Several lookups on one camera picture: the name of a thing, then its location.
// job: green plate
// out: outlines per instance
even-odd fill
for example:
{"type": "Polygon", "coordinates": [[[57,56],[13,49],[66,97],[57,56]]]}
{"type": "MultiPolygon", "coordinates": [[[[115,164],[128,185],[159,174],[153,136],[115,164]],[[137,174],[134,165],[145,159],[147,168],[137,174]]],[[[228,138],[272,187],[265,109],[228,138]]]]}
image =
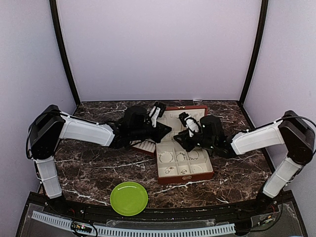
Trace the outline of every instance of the green plate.
{"type": "Polygon", "coordinates": [[[124,182],[111,192],[110,203],[114,211],[123,216],[134,216],[142,212],[148,203],[146,189],[135,182],[124,182]]]}

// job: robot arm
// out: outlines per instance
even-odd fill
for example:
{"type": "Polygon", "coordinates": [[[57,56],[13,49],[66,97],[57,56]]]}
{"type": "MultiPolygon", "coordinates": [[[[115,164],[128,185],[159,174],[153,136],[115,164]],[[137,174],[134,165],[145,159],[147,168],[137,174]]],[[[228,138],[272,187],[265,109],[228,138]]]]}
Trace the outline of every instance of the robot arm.
{"type": "Polygon", "coordinates": [[[184,119],[189,117],[184,113],[179,116],[182,124],[188,129],[174,136],[174,139],[188,152],[194,147],[201,147],[221,157],[231,158],[255,149],[278,144],[286,145],[287,157],[257,195],[259,211],[266,209],[272,199],[312,160],[314,155],[315,133],[293,111],[287,111],[281,119],[269,125],[232,136],[224,135],[220,119],[215,116],[201,118],[201,129],[191,136],[190,124],[184,119]]]}
{"type": "Polygon", "coordinates": [[[171,131],[171,127],[157,122],[165,108],[156,102],[148,115],[145,108],[132,106],[117,122],[98,123],[61,112],[55,105],[49,106],[31,124],[26,147],[28,158],[36,163],[47,196],[53,199],[62,195],[54,162],[60,139],[76,139],[114,149],[130,146],[135,140],[152,139],[159,143],[171,131]]]}

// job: dark marble surface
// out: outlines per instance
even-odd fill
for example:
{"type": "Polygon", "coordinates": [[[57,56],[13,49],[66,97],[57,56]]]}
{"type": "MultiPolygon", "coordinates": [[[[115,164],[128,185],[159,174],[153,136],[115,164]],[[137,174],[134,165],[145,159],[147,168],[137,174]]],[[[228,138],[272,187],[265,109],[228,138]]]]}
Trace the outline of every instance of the dark marble surface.
{"type": "MultiPolygon", "coordinates": [[[[93,121],[117,120],[132,105],[150,109],[154,101],[87,102],[75,115],[93,121]]],[[[236,102],[164,101],[167,106],[207,105],[209,113],[219,116],[226,134],[248,128],[236,102]]],[[[146,154],[113,150],[82,141],[64,140],[55,155],[60,183],[67,199],[110,205],[112,189],[121,182],[142,184],[149,195],[148,208],[183,208],[231,203],[256,197],[270,176],[260,151],[233,159],[211,157],[213,180],[159,185],[156,160],[146,154]]]]}

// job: white wall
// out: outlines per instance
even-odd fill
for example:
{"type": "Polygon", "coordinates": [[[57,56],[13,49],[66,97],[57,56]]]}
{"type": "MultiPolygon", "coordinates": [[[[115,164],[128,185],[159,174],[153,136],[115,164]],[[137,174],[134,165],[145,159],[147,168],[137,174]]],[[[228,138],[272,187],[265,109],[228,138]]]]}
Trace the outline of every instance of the white wall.
{"type": "MultiPolygon", "coordinates": [[[[316,121],[316,2],[270,1],[245,108],[255,125],[294,110],[316,121]]],[[[286,149],[269,149],[278,165],[286,149]]],[[[289,185],[310,236],[316,236],[316,160],[289,185]]]]}
{"type": "Polygon", "coordinates": [[[83,101],[237,100],[260,0],[59,0],[83,101]]]}
{"type": "Polygon", "coordinates": [[[28,126],[50,104],[75,109],[60,59],[49,1],[0,1],[0,237],[15,235],[34,164],[26,159],[28,126]]]}

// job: brown leather box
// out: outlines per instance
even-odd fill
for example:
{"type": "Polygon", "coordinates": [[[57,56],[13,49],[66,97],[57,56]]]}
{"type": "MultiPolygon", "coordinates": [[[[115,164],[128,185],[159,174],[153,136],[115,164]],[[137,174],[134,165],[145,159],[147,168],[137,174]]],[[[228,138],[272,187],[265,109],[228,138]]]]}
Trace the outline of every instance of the brown leather box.
{"type": "Polygon", "coordinates": [[[185,128],[179,114],[186,112],[199,121],[207,115],[207,106],[167,107],[158,122],[172,127],[161,143],[145,141],[135,146],[136,150],[157,157],[158,183],[172,184],[212,179],[213,167],[206,150],[194,148],[187,153],[173,136],[185,128]]]}

